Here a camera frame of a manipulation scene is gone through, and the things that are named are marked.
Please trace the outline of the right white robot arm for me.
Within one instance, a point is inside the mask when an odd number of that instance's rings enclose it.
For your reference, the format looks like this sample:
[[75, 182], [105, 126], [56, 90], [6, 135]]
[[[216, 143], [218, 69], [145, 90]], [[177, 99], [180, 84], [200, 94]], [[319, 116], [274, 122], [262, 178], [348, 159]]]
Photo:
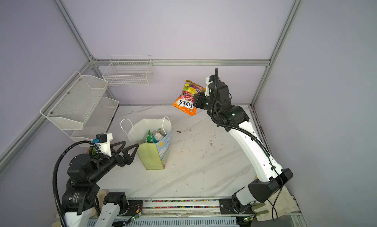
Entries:
[[244, 109], [232, 104], [229, 88], [220, 80], [218, 68], [206, 78], [206, 90], [195, 97], [194, 106], [206, 110], [216, 126], [224, 128], [236, 140], [256, 172], [256, 180], [232, 195], [232, 212], [245, 213], [251, 203], [265, 203], [272, 195], [280, 195], [294, 175], [258, 139]]

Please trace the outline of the green Fox's spring tea bag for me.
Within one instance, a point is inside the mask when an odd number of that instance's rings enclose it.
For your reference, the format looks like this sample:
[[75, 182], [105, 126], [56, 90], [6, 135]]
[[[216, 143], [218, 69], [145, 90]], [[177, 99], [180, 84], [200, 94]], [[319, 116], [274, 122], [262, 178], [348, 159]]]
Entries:
[[148, 135], [147, 135], [147, 138], [146, 138], [146, 142], [147, 142], [147, 143], [154, 143], [153, 135], [151, 134], [151, 131], [150, 131], [150, 130], [148, 131]]

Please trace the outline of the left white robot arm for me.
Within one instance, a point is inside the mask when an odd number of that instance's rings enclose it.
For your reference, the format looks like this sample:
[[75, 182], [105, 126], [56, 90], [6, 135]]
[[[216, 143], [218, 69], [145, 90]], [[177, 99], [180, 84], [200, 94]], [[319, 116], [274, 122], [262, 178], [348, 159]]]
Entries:
[[[124, 192], [110, 192], [100, 206], [97, 184], [107, 173], [116, 166], [124, 167], [131, 165], [135, 159], [139, 145], [127, 146], [125, 141], [110, 145], [110, 154], [104, 152], [104, 145], [109, 140], [95, 139], [75, 142], [65, 149], [59, 156], [53, 169], [52, 189], [54, 201], [61, 226], [63, 227], [86, 227], [95, 210], [99, 214], [96, 225], [99, 227], [113, 226], [116, 216], [132, 213], [132, 217], [126, 221], [129, 224], [141, 212], [138, 205], [130, 205]], [[67, 174], [69, 179], [66, 191], [62, 196], [58, 189], [58, 171], [64, 156], [73, 148], [88, 144], [89, 152], [81, 153], [71, 159]]]

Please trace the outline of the teal snack pack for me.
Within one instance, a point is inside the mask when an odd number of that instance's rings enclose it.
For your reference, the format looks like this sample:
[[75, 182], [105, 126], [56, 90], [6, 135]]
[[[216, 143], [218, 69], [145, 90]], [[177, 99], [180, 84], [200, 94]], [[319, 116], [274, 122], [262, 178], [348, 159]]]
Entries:
[[152, 134], [158, 141], [161, 141], [165, 138], [166, 132], [163, 128], [156, 129]]
[[152, 140], [153, 140], [153, 143], [155, 144], [158, 142], [158, 140], [154, 136], [152, 136]]

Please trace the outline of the red Fox's fruits candy bag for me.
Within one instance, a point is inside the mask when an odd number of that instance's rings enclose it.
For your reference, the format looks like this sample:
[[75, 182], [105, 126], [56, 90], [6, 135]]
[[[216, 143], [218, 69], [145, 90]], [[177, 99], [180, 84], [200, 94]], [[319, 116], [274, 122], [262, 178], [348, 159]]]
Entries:
[[175, 100], [173, 106], [190, 116], [195, 116], [197, 111], [196, 107], [194, 106], [195, 97], [205, 91], [205, 87], [186, 80], [182, 93]]

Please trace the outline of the floral paper gift bag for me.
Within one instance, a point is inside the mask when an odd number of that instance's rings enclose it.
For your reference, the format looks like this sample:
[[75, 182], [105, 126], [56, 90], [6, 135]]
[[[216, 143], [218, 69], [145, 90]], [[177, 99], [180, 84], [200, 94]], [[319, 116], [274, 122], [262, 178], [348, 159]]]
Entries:
[[[172, 141], [172, 124], [167, 116], [162, 119], [143, 119], [136, 124], [133, 124], [130, 119], [123, 119], [120, 122], [120, 128], [131, 143], [139, 144], [137, 154], [145, 169], [163, 170], [165, 168]], [[147, 143], [148, 131], [150, 130], [153, 134], [158, 128], [165, 130], [165, 138], [156, 144]]]

